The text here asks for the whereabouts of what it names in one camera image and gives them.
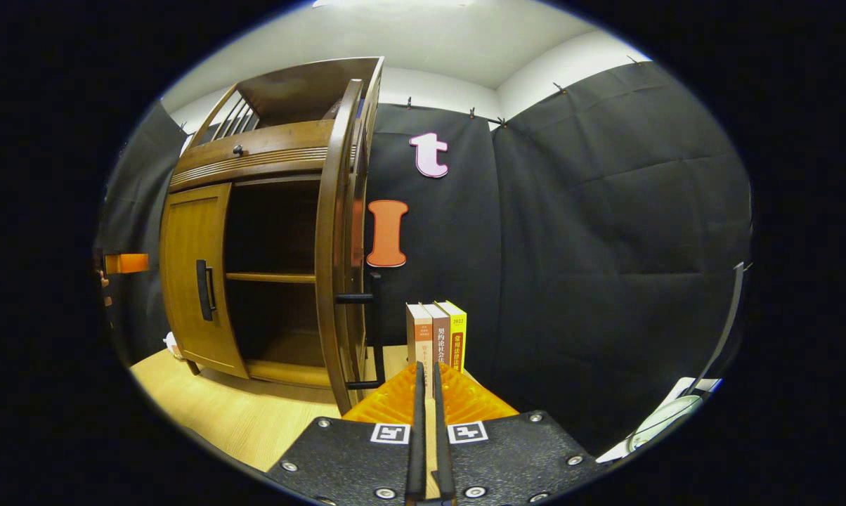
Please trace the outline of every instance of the white wall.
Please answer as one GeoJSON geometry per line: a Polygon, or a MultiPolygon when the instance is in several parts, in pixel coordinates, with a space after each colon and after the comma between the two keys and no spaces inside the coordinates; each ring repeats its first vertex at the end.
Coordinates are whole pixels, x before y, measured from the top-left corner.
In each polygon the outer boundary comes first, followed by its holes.
{"type": "Polygon", "coordinates": [[[594,31],[574,37],[545,51],[497,88],[502,117],[510,120],[539,100],[557,93],[552,83],[570,86],[609,68],[631,64],[629,57],[651,61],[607,32],[594,31]]]}
{"type": "MultiPolygon", "coordinates": [[[[195,102],[173,112],[167,111],[167,113],[176,124],[186,123],[183,127],[186,134],[194,134],[207,118],[207,113],[214,109],[217,100],[220,100],[228,89],[229,86],[208,93],[195,102]]],[[[470,112],[470,109],[475,107],[478,116],[495,118],[501,115],[497,93],[493,89],[441,74],[383,67],[379,102],[406,105],[408,96],[412,97],[411,105],[458,112],[470,112]]]]}

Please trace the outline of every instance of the wooden cabinet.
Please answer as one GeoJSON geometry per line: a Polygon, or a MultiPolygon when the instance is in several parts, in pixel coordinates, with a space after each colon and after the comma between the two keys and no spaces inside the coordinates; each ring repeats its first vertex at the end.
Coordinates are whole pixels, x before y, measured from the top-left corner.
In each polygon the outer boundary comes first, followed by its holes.
{"type": "Polygon", "coordinates": [[[349,58],[242,81],[196,131],[160,247],[167,318],[193,372],[331,388],[343,413],[360,399],[346,382],[364,379],[364,310],[336,295],[364,291],[381,69],[349,58]]]}

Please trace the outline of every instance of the orange object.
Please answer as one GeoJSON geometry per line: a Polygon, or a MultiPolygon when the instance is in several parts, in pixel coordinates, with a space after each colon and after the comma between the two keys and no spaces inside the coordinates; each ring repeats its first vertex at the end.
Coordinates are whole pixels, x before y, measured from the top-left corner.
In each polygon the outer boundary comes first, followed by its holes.
{"type": "Polygon", "coordinates": [[[408,205],[397,200],[377,200],[367,208],[374,215],[372,251],[367,263],[374,268],[398,268],[408,260],[401,253],[401,216],[408,211],[408,205]]]}
{"type": "Polygon", "coordinates": [[[108,267],[105,275],[147,271],[148,256],[144,253],[105,255],[105,266],[108,267]]]}
{"type": "MultiPolygon", "coordinates": [[[[442,362],[438,364],[438,368],[442,372],[442,400],[446,424],[480,422],[519,414],[519,411],[478,382],[442,362]]],[[[342,419],[413,425],[416,381],[417,364],[411,364],[351,408],[342,419]]]]}

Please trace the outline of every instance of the cabinet handle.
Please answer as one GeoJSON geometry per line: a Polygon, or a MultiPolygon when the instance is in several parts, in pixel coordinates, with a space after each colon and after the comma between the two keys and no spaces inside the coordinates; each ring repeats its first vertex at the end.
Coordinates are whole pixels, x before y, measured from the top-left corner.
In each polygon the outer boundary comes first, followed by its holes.
{"type": "Polygon", "coordinates": [[[205,260],[195,260],[195,273],[198,277],[198,304],[201,305],[202,318],[214,321],[214,315],[211,314],[211,311],[217,310],[217,306],[211,302],[211,294],[214,292],[214,269],[209,268],[205,260]]]}

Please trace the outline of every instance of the white ceiling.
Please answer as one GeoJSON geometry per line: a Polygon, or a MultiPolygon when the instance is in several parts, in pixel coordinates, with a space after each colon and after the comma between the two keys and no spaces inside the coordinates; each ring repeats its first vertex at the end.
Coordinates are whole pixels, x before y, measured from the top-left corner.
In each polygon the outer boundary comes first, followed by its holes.
{"type": "Polygon", "coordinates": [[[259,25],[193,68],[167,111],[248,77],[330,58],[384,56],[497,89],[536,57],[596,29],[536,0],[324,0],[259,25]]]}

